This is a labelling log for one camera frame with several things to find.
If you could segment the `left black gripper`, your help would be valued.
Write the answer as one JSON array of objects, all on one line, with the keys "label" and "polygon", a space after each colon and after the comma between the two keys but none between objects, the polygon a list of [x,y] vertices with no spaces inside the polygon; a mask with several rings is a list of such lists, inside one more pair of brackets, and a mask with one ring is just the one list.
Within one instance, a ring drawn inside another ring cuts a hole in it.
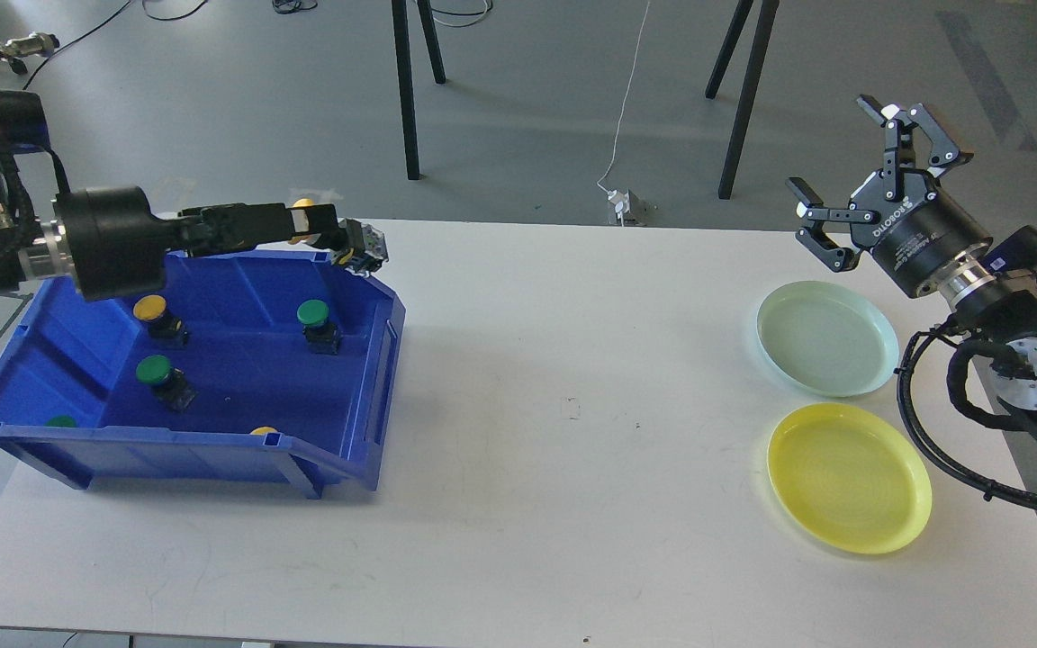
[{"label": "left black gripper", "polygon": [[243,253],[295,237],[282,202],[199,206],[160,218],[139,187],[58,193],[52,216],[18,251],[21,277],[71,279],[86,301],[148,293],[165,286],[165,255],[204,247],[206,256]]}]

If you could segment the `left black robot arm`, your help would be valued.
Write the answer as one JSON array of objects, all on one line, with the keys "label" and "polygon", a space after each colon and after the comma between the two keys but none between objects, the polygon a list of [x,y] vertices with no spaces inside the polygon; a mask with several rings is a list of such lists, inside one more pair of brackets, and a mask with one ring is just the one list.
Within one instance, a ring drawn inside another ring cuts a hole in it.
[{"label": "left black robot arm", "polygon": [[[50,57],[59,45],[53,34],[30,33],[0,43],[0,60]],[[147,293],[165,286],[169,254],[244,253],[280,241],[328,251],[330,263],[359,272],[379,237],[330,204],[232,202],[164,218],[139,187],[74,192],[41,98],[0,91],[0,291],[68,276],[89,301]]]}]

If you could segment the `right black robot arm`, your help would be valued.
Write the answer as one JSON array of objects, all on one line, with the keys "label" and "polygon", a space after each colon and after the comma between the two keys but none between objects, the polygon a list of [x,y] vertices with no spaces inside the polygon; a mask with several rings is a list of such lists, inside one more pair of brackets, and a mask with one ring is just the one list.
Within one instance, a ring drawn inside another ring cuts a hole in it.
[{"label": "right black robot arm", "polygon": [[826,208],[809,184],[791,177],[798,200],[796,240],[833,272],[869,253],[909,298],[938,293],[950,316],[910,336],[897,369],[897,405],[906,432],[935,467],[983,494],[1037,511],[1037,494],[980,475],[942,450],[917,415],[910,382],[935,340],[953,348],[946,385],[951,405],[987,429],[1025,432],[1037,443],[1037,229],[1000,243],[955,202],[940,176],[968,163],[933,111],[857,104],[880,126],[882,165],[844,208]]}]

